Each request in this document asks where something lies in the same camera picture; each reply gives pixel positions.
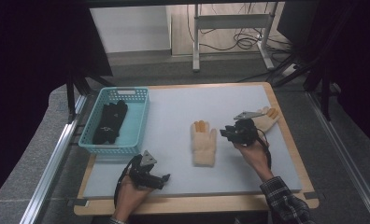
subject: table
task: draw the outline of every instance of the table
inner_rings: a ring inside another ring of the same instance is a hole
[[[272,107],[281,113],[278,100],[271,86],[268,83],[226,83],[226,84],[201,84],[201,85],[179,85],[179,86],[154,86],[149,87],[152,90],[168,88],[204,88],[204,87],[236,87],[248,85],[263,85],[266,95]],[[295,193],[296,197],[304,200],[310,208],[319,206],[319,200],[314,197],[314,188],[307,175],[306,168],[293,142],[292,135],[287,126],[285,118],[278,121],[289,154],[292,157],[295,169],[301,180],[303,189]],[[88,178],[92,171],[95,156],[91,155],[89,163],[83,177],[83,181],[78,193],[78,199],[83,199]],[[114,212],[112,200],[89,200],[86,206],[76,205],[75,214],[79,216],[93,215],[111,215]],[[225,196],[198,196],[198,197],[149,197],[136,210],[135,214],[173,214],[173,213],[200,213],[200,212],[234,212],[234,211],[252,211],[268,210],[264,195],[262,194],[238,194]]]

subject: gray floor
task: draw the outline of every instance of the gray floor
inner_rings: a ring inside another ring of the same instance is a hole
[[[200,73],[192,72],[192,58],[171,57],[166,52],[109,55],[118,86],[151,86],[237,82],[265,72],[259,54],[203,55]],[[266,76],[250,79],[263,81]],[[302,89],[304,77],[275,88],[284,117],[292,132],[307,172],[319,195],[320,206],[311,210],[317,223],[370,223],[370,214],[323,130]],[[93,88],[102,86],[92,80]],[[332,123],[370,186],[370,140],[331,98]],[[19,223],[46,167],[67,119],[66,90],[50,96],[50,107],[21,161],[0,191],[0,223]],[[78,195],[89,154],[77,147],[81,125],[67,149],[36,223],[104,223],[106,217],[78,217],[71,203]],[[228,223],[224,217],[236,214],[133,217],[134,223]]]

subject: human hand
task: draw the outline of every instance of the human hand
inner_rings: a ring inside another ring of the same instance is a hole
[[[217,149],[217,130],[209,130],[206,121],[196,121],[192,124],[193,163],[197,165],[214,166]]]
[[[264,115],[253,118],[252,120],[254,121],[255,127],[264,133],[269,131],[280,118],[278,111],[275,108],[269,108],[268,106],[259,109],[257,112],[263,113]]]
[[[153,190],[152,188],[136,188],[130,176],[126,175],[121,182],[117,206],[112,217],[123,222],[126,221]]]
[[[266,153],[261,143],[255,141],[249,146],[234,143],[234,147],[240,151],[244,160],[257,172],[263,182],[273,177],[272,171],[269,169],[267,163]]]

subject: blue plastic basket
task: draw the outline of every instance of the blue plastic basket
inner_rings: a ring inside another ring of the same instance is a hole
[[[101,120],[104,105],[116,104],[123,100],[127,114],[119,130],[115,144],[94,145],[93,136]],[[139,154],[144,138],[145,126],[149,111],[148,88],[107,87],[100,90],[92,113],[79,139],[79,146],[85,147],[93,154],[135,155]]]

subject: beige glove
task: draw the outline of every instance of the beige glove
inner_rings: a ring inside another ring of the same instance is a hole
[[[209,131],[206,121],[196,121],[192,124],[193,164],[214,166],[217,149],[217,130]]]
[[[280,116],[278,115],[278,111],[275,108],[269,108],[265,106],[264,108],[257,111],[258,113],[263,113],[263,116],[253,118],[255,127],[260,129],[264,133],[269,131],[272,126],[278,122]]]

